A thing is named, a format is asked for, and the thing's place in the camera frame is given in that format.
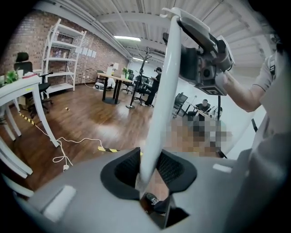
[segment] black chair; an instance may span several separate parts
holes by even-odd
[[[176,109],[176,111],[172,113],[173,117],[177,117],[177,115],[179,114],[180,110],[182,109],[182,106],[184,105],[187,99],[188,97],[183,95],[183,93],[179,93],[176,96],[175,103],[174,103],[174,109]]]
[[[23,70],[23,74],[26,74],[27,72],[33,72],[32,63],[30,61],[28,61],[28,59],[29,59],[28,53],[26,53],[26,52],[17,53],[17,58],[16,58],[16,63],[14,64],[14,69],[15,70]],[[50,74],[53,74],[53,72],[50,72],[48,74],[43,74],[40,76],[42,78],[42,83],[38,85],[40,93],[42,93],[43,91],[46,91],[50,87],[50,83],[45,82],[45,77],[47,75],[50,75]],[[32,92],[27,93],[24,96],[28,100],[33,97]],[[44,109],[46,109],[46,112],[49,113],[48,108],[43,105],[44,103],[47,103],[47,102],[50,102],[51,104],[53,104],[52,100],[42,100],[41,105]],[[34,116],[36,115],[35,104],[33,103],[32,105],[30,105],[27,110],[30,112],[30,117],[34,118]]]
[[[140,105],[141,105],[142,102],[145,102],[145,100],[142,99],[142,96],[149,95],[150,91],[148,90],[148,87],[144,84],[144,82],[142,81],[142,77],[140,75],[138,75],[136,78],[137,78],[137,80],[135,81],[137,85],[136,92],[140,93],[140,96],[134,97],[134,100],[139,100]]]
[[[133,77],[135,76],[135,75],[133,74],[133,70],[128,70],[128,72],[129,72],[128,79],[129,79],[129,80],[133,80]],[[129,90],[128,88],[129,88],[130,86],[134,86],[134,84],[132,84],[132,83],[130,83],[130,82],[123,82],[123,84],[126,85],[126,88],[123,88],[122,91],[126,91],[127,94],[128,94],[128,92],[131,92],[131,93],[132,93],[132,91]]]
[[[103,71],[100,71],[100,70],[97,70],[97,73],[102,73],[102,74],[104,74],[104,72],[103,72]],[[97,75],[97,77],[96,77],[96,79],[95,79],[95,83],[97,83],[98,80],[105,81],[105,78],[98,78],[98,75]]]

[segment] floor tape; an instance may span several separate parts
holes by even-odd
[[[29,123],[33,124],[35,126],[35,123],[33,122],[33,120],[27,118],[26,116],[24,116],[23,114],[19,113],[20,116],[22,116],[25,120],[27,120]]]
[[[26,116],[24,116],[23,114],[19,113],[20,116],[22,116],[25,120],[27,120],[29,123],[33,124],[35,126],[35,123],[33,122],[33,120],[27,118]],[[104,148],[104,147],[98,147],[98,150],[99,151],[107,151],[107,152],[112,152],[112,153],[115,153],[115,152],[118,152],[119,150],[116,150],[116,149],[109,149],[109,148]]]
[[[120,150],[116,150],[116,149],[109,149],[109,148],[104,148],[104,147],[98,147],[98,150],[99,150],[99,151],[107,151],[107,152],[113,152],[113,153],[120,151]]]

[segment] shelf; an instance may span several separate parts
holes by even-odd
[[[70,88],[73,88],[73,87],[74,87],[73,85],[67,84],[67,83],[56,84],[56,85],[52,85],[48,89],[46,89],[46,93],[50,94],[50,93],[53,93],[53,92],[56,92],[56,91],[70,89]]]
[[[49,61],[75,61],[76,59],[71,59],[71,58],[62,58],[62,57],[49,57]]]
[[[69,37],[77,37],[77,36],[83,35],[82,32],[79,32],[75,29],[72,29],[62,24],[59,24],[58,31],[60,32],[60,34],[66,35]]]
[[[63,48],[63,49],[75,49],[75,48],[79,48],[76,45],[72,45],[72,44],[69,44],[69,43],[62,42],[62,41],[52,41],[51,46],[52,47]]]
[[[64,76],[64,75],[74,75],[73,72],[58,72],[58,73],[53,73],[51,75],[48,75],[47,77],[55,77],[55,76]]]

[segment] cup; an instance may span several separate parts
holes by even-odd
[[[18,70],[17,71],[18,79],[22,79],[23,77],[23,70]]]

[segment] white cable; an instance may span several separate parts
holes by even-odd
[[[101,147],[103,147],[102,146],[102,142],[101,142],[101,140],[100,139],[91,139],[91,138],[87,138],[87,137],[85,137],[85,138],[83,138],[81,141],[79,141],[79,142],[75,142],[75,141],[73,141],[73,140],[66,140],[64,137],[60,137],[59,139],[57,139],[56,141],[58,142],[58,144],[60,145],[60,149],[62,150],[62,153],[63,153],[63,156],[58,156],[58,157],[54,157],[53,158],[53,162],[54,163],[57,163],[57,162],[60,162],[60,161],[62,161],[63,159],[65,159],[65,166],[64,166],[64,168],[66,167],[66,169],[68,169],[69,168],[69,166],[68,166],[68,162],[67,162],[67,160],[69,161],[69,163],[73,166],[73,164],[72,164],[72,162],[70,161],[70,159],[65,155],[65,152],[64,152],[64,149],[63,149],[63,146],[62,146],[62,142],[60,141],[60,139],[64,139],[66,142],[74,142],[74,143],[80,143],[80,142],[82,142],[82,141],[84,141],[84,140],[91,140],[91,141],[100,141],[100,145],[101,145]]]
[[[89,88],[93,88],[93,89],[95,89],[95,87],[94,86],[88,86],[87,84],[86,84],[86,81],[85,81],[85,75],[83,76],[83,79],[84,79],[84,84],[85,84],[85,86],[87,86],[87,87],[89,87]]]

